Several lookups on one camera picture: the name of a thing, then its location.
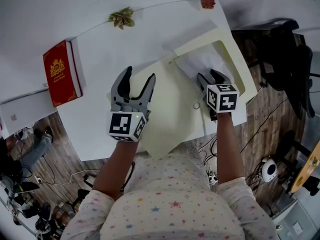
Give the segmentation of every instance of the person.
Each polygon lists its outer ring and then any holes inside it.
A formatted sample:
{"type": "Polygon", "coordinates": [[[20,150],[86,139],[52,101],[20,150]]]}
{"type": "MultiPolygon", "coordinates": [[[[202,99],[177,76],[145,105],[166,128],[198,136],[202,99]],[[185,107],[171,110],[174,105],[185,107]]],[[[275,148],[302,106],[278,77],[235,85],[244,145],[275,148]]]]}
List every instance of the person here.
{"type": "Polygon", "coordinates": [[[13,160],[9,155],[15,146],[15,137],[12,135],[7,139],[0,139],[0,180],[8,194],[6,208],[16,225],[20,225],[18,215],[21,212],[21,205],[15,201],[14,185],[30,176],[38,159],[45,154],[53,142],[53,132],[49,126],[45,128],[43,135],[37,129],[34,130],[34,135],[33,149],[18,160],[13,160]]]}
{"type": "Polygon", "coordinates": [[[217,114],[217,193],[195,148],[162,159],[137,157],[138,143],[118,142],[62,240],[277,239],[272,220],[255,201],[229,113],[217,114]]]}

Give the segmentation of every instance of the wooden floor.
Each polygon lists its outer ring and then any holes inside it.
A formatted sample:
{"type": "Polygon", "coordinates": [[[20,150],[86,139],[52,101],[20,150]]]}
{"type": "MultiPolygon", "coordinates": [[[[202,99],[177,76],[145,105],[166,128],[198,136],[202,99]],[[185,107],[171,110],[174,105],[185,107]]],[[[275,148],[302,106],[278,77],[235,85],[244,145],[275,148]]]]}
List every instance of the wooden floor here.
{"type": "MultiPolygon", "coordinates": [[[[236,40],[246,62],[249,64],[254,61],[255,49],[249,40],[244,40],[241,33],[234,33],[236,40]]],[[[260,76],[259,66],[250,69],[251,75],[255,82],[257,90],[260,89],[260,76]]],[[[238,143],[241,149],[246,145],[248,140],[255,134],[259,126],[266,120],[269,113],[274,110],[282,101],[286,99],[284,92],[278,92],[271,87],[263,88],[259,91],[254,100],[247,106],[247,122],[235,127],[238,143]]],[[[296,140],[301,141],[305,124],[305,116],[302,120],[298,120],[293,109],[288,101],[285,101],[279,108],[269,117],[265,124],[261,127],[254,139],[247,145],[241,153],[242,160],[245,166],[246,175],[250,175],[255,169],[261,158],[272,155],[276,151],[279,140],[289,130],[296,131],[296,140]]],[[[40,130],[49,125],[53,130],[54,142],[45,154],[45,159],[42,157],[38,162],[36,169],[33,171],[33,176],[27,180],[35,182],[34,176],[40,175],[45,181],[49,183],[63,184],[70,181],[70,175],[82,170],[100,169],[105,163],[106,159],[93,160],[81,162],[73,149],[73,146],[66,134],[63,124],[60,120],[58,113],[52,114],[42,120],[35,126],[40,130]]],[[[197,147],[202,147],[207,143],[213,135],[193,140],[197,147]]],[[[33,136],[30,136],[25,141],[25,146],[22,153],[32,145],[33,136]]],[[[13,158],[16,158],[21,152],[22,143],[18,143],[12,151],[13,158]]],[[[297,152],[292,148],[287,155],[287,159],[293,161],[297,156],[297,152]]],[[[281,175],[286,169],[282,164],[279,165],[279,174],[281,175]]],[[[35,191],[32,195],[40,204],[49,202],[52,206],[58,202],[69,201],[73,202],[77,198],[77,191],[80,188],[89,189],[83,183],[83,175],[85,174],[96,175],[96,171],[89,171],[76,174],[72,178],[72,183],[60,185],[47,185],[41,184],[40,189],[35,191]]],[[[257,201],[263,205],[264,203],[271,204],[276,201],[283,188],[274,180],[265,183],[255,191],[257,201]]]]}

